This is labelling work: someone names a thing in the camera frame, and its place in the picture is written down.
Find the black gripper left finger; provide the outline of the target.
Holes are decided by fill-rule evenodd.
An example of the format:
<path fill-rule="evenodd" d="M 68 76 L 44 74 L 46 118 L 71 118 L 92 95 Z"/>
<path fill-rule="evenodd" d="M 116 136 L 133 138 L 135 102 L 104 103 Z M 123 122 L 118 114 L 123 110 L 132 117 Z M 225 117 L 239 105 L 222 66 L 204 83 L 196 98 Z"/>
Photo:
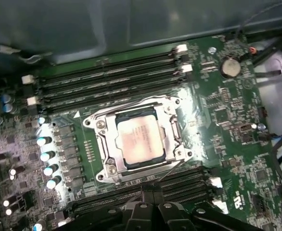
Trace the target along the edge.
<path fill-rule="evenodd" d="M 158 185 L 141 186 L 141 200 L 127 202 L 123 208 L 104 206 L 67 224 L 69 231 L 150 231 Z"/>

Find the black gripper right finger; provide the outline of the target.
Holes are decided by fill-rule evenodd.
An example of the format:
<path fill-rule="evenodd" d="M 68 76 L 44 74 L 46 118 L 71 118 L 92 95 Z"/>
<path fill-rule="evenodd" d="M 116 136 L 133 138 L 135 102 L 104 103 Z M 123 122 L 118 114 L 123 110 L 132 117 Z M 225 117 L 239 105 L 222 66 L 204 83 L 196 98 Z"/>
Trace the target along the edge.
<path fill-rule="evenodd" d="M 162 188 L 154 185 L 154 202 L 169 231 L 255 231 L 256 227 L 209 207 L 188 213 L 181 204 L 165 201 Z"/>

